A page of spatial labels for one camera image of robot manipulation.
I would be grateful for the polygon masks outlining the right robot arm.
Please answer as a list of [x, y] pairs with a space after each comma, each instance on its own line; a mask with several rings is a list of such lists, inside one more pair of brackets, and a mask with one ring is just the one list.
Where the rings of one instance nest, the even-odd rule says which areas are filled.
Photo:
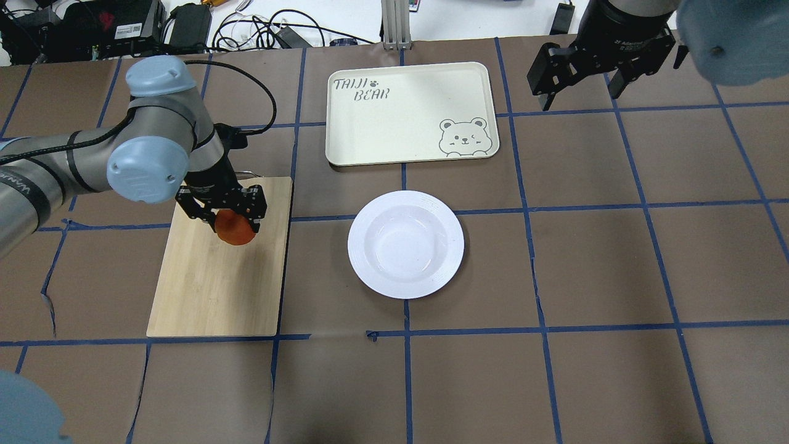
[[674, 68], [691, 58], [702, 78], [742, 86], [787, 75], [786, 1], [591, 1], [568, 47], [544, 43], [527, 81], [541, 109], [595, 74], [611, 73], [617, 99], [657, 73], [671, 51]]

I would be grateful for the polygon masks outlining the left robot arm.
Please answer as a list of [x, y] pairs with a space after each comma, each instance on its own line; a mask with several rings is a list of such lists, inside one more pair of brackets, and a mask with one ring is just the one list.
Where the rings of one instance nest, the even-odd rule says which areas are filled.
[[189, 65], [172, 55], [132, 65], [126, 115], [110, 129], [2, 143], [2, 256], [72, 197], [106, 191], [146, 204], [174, 199], [218, 235], [227, 213], [260, 230], [264, 188], [240, 184], [229, 152], [246, 148], [261, 129], [215, 123]]

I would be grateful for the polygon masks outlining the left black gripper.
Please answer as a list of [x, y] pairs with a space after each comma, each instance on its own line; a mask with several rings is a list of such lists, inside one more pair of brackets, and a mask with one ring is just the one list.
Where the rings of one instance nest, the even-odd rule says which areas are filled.
[[232, 210], [244, 216], [256, 234], [267, 213], [262, 186], [241, 185], [227, 157], [219, 159], [211, 168], [187, 173], [175, 200], [189, 219], [200, 220], [214, 232], [215, 210]]

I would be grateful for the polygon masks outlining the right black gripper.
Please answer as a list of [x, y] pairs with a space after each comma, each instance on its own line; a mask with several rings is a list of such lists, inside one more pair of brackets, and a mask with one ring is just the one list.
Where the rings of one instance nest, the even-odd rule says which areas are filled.
[[527, 73], [542, 112], [557, 93], [595, 74], [612, 72], [610, 98], [619, 99], [640, 76], [653, 75], [676, 45], [668, 20], [679, 1], [591, 1], [575, 40], [544, 43]]

